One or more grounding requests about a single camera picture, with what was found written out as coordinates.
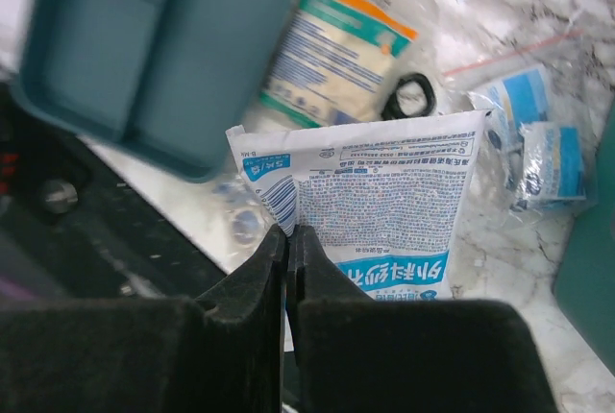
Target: ziplock bag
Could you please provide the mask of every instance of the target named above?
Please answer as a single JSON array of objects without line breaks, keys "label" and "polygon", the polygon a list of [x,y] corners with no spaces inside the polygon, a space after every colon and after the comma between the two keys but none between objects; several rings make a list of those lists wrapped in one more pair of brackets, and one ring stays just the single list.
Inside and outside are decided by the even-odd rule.
[{"label": "ziplock bag", "polygon": [[433,0],[301,0],[260,101],[307,128],[380,119],[436,18]]},{"label": "ziplock bag", "polygon": [[313,226],[377,300],[449,297],[445,271],[485,111],[313,130],[227,131],[237,168],[283,231]]},{"label": "ziplock bag", "polygon": [[[452,101],[465,98],[475,109],[493,110],[485,140],[501,168],[478,173],[490,175],[499,190],[490,202],[515,221],[578,212],[595,201],[584,54],[582,33],[573,32],[445,74]],[[561,195],[559,187],[573,185],[574,194],[562,189]]]}]

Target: white marble countertop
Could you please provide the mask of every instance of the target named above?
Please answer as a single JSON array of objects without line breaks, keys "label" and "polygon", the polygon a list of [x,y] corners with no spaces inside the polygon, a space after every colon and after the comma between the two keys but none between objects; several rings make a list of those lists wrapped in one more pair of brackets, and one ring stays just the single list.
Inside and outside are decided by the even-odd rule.
[{"label": "white marble countertop", "polygon": [[[436,0],[444,28],[434,38],[435,67],[476,61],[513,46],[528,33],[552,35],[580,12],[592,16],[586,71],[593,130],[600,136],[615,91],[615,0]],[[0,0],[0,62],[15,68],[30,0]],[[210,185],[189,184],[107,147],[92,148],[227,271],[247,256],[228,237],[228,218]],[[485,232],[488,207],[466,203],[452,251],[449,280],[456,298],[512,304],[529,323],[562,412],[615,412],[615,377],[559,311],[552,294],[572,220],[527,230]]]}]

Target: black cable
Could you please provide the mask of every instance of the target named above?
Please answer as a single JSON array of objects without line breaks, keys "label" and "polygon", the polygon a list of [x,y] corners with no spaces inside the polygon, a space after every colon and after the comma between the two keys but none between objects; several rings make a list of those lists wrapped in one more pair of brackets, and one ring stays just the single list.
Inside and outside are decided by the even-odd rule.
[{"label": "black cable", "polygon": [[[397,97],[400,89],[408,84],[419,85],[425,95],[425,106],[418,112],[410,115],[404,113]],[[435,109],[435,104],[435,92],[433,91],[433,87],[431,86],[429,79],[423,74],[412,72],[404,75],[399,82],[397,82],[397,86],[395,87],[393,94],[389,96],[388,101],[384,106],[384,110],[382,111],[382,119],[398,120],[401,118],[427,117],[428,115],[431,115]]]}]

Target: plastic tray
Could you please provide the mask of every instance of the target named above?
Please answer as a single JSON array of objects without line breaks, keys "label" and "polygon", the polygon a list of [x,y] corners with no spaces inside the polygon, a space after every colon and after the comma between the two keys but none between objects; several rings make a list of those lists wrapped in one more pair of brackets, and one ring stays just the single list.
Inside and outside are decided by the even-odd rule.
[{"label": "plastic tray", "polygon": [[31,114],[193,182],[256,97],[292,0],[36,0],[12,85]]}]

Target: green stripe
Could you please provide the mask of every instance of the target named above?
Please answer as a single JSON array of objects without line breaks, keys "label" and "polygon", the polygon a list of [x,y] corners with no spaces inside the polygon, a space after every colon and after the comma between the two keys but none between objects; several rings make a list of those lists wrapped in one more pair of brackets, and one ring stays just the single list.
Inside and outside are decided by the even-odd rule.
[{"label": "green stripe", "polygon": [[299,8],[374,46],[380,47],[383,39],[391,40],[391,53],[395,58],[410,44],[408,38],[386,24],[335,0],[301,0]]},{"label": "green stripe", "polygon": [[298,123],[304,128],[320,128],[322,126],[319,123],[314,122],[312,119],[306,117],[302,113],[298,112],[297,110],[292,109],[286,104],[281,103],[277,99],[269,96],[267,93],[261,93],[260,100],[266,107],[285,113],[294,122]]}]

